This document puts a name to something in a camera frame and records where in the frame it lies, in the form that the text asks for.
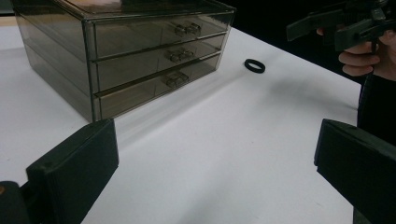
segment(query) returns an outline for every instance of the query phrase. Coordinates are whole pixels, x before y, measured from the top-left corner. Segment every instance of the black sleeve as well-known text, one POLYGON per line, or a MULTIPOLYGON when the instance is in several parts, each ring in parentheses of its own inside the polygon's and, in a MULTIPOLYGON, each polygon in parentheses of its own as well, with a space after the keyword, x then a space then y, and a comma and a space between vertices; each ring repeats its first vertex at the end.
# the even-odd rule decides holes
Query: black sleeve
POLYGON ((367 77, 361 91, 358 127, 396 146, 396 81, 367 77))

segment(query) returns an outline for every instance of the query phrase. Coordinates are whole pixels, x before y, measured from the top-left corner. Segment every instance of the smoky plastic drawer box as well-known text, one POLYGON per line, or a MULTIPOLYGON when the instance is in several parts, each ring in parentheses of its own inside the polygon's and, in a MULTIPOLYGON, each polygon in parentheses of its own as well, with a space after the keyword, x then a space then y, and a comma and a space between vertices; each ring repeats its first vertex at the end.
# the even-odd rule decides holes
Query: smoky plastic drawer box
POLYGON ((198 77, 215 71, 235 13, 213 0, 12 3, 30 64, 88 121, 115 117, 196 79, 180 69, 194 67, 198 77), (178 73, 184 75, 177 85, 166 84, 178 73))

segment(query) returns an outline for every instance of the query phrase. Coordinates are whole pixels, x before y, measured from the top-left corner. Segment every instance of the person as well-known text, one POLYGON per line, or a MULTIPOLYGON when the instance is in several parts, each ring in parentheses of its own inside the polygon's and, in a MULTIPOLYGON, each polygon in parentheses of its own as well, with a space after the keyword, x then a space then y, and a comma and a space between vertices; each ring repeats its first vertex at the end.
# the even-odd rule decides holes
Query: person
POLYGON ((367 76, 362 85, 358 127, 396 146, 396 31, 387 30, 372 42, 364 42, 339 54, 343 72, 367 76))

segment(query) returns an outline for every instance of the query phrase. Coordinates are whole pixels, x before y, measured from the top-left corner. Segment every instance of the white tabletop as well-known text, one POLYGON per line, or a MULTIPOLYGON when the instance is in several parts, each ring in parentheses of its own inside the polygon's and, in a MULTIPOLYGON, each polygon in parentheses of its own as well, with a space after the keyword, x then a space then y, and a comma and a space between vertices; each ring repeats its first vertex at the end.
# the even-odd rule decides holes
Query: white tabletop
MULTIPOLYGON (((0 180, 22 185, 87 121, 31 69, 17 27, 0 40, 0 180)), ((356 123, 359 91, 233 28, 218 71, 115 118, 120 167, 83 223, 351 224, 314 153, 323 119, 356 123)))

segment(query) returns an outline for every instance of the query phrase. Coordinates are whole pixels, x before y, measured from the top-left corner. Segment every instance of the black rubber band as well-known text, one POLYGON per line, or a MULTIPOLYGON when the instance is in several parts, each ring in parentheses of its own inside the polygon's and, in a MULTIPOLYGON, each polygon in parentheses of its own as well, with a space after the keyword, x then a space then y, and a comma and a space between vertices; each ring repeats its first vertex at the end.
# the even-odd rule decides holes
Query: black rubber band
POLYGON ((245 61, 245 67, 254 73, 263 73, 265 71, 265 65, 253 59, 247 59, 245 61))

